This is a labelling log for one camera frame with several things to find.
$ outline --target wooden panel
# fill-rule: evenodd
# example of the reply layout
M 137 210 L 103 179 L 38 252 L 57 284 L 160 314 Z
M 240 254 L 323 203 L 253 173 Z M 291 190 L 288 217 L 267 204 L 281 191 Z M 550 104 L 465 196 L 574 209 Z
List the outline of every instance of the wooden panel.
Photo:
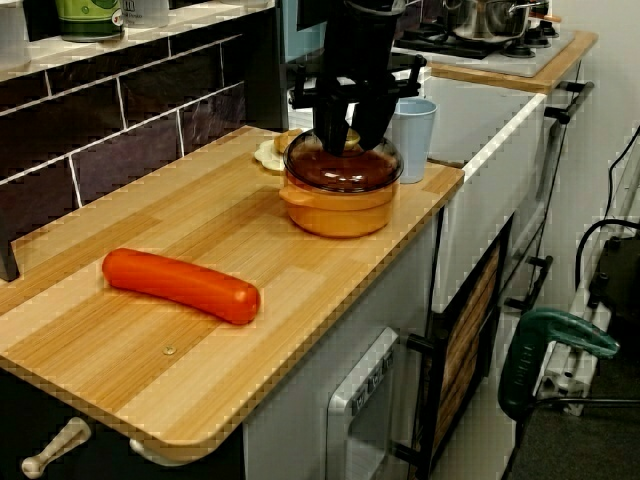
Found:
M 531 93 L 549 94 L 558 86 L 567 72 L 571 70 L 598 41 L 598 35 L 595 33 L 577 31 L 575 35 L 573 42 L 567 45 L 562 52 L 533 78 L 495 72 L 483 72 L 481 70 L 440 63 L 430 64 L 431 75 L 434 77 L 480 83 Z
M 499 253 L 500 249 L 498 247 L 491 252 L 489 261 L 473 287 L 469 300 L 462 309 L 449 337 L 447 362 L 442 384 L 442 398 L 447 395 L 451 382 L 458 374 L 470 346 L 480 332 L 496 283 Z
M 462 404 L 467 390 L 469 389 L 469 384 L 471 383 L 471 379 L 473 378 L 473 374 L 476 369 L 479 343 L 479 338 L 476 337 L 468 350 L 463 367 L 460 369 L 455 381 L 453 382 L 453 388 L 444 401 L 440 403 L 440 408 L 438 409 L 438 423 L 433 443 L 434 452 L 440 445 L 442 438 L 446 435 L 447 430 L 449 430 L 451 422 L 453 421 L 456 413 L 458 413 L 460 405 Z
M 253 160 L 273 135 L 240 129 L 15 242 L 23 275 L 0 282 L 2 367 L 168 458 L 214 450 L 463 178 L 428 164 L 387 227 L 320 238 L 289 220 L 282 177 Z M 235 327 L 110 288 L 101 265 L 118 247 L 252 282 L 260 312 Z

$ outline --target green jar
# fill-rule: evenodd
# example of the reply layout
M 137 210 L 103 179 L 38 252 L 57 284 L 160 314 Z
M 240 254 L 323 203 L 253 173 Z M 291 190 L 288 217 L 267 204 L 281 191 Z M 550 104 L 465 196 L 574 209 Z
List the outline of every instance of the green jar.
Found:
M 120 0 L 56 0 L 56 6 L 63 40 L 96 42 L 123 34 Z

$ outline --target drawer knob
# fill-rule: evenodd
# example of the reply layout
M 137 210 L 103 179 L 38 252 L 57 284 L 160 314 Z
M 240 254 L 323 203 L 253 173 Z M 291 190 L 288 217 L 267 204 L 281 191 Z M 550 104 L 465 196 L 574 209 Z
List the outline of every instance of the drawer knob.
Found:
M 40 478 L 49 463 L 82 445 L 90 437 L 89 425 L 80 418 L 72 418 L 40 454 L 22 462 L 22 473 L 27 478 Z

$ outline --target dark tile wall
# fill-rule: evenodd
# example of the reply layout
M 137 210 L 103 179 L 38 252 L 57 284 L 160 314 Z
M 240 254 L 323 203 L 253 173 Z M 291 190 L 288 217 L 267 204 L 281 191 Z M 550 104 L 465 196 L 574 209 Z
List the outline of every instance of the dark tile wall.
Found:
M 72 155 L 82 203 L 87 204 L 180 158 L 172 113 Z
M 56 94 L 166 58 L 169 58 L 169 42 L 161 39 L 51 68 L 47 73 L 51 91 Z
M 246 25 L 0 83 L 0 209 L 11 240 L 245 125 Z
M 78 208 L 66 159 L 0 185 L 0 209 L 14 240 Z
M 182 111 L 184 153 L 242 127 L 245 121 L 244 85 L 240 84 L 186 107 Z
M 122 77 L 129 125 L 222 88 L 220 45 Z
M 44 72 L 0 83 L 0 112 L 48 95 Z
M 0 179 L 122 129 L 116 81 L 0 117 Z

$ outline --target toy sausage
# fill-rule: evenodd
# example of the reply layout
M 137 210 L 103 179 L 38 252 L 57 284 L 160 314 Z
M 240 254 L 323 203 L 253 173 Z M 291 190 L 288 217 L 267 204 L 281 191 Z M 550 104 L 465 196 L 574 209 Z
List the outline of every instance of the toy sausage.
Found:
M 114 287 L 189 305 L 235 325 L 251 322 L 260 308 L 260 293 L 238 278 L 191 263 L 119 248 L 102 263 Z

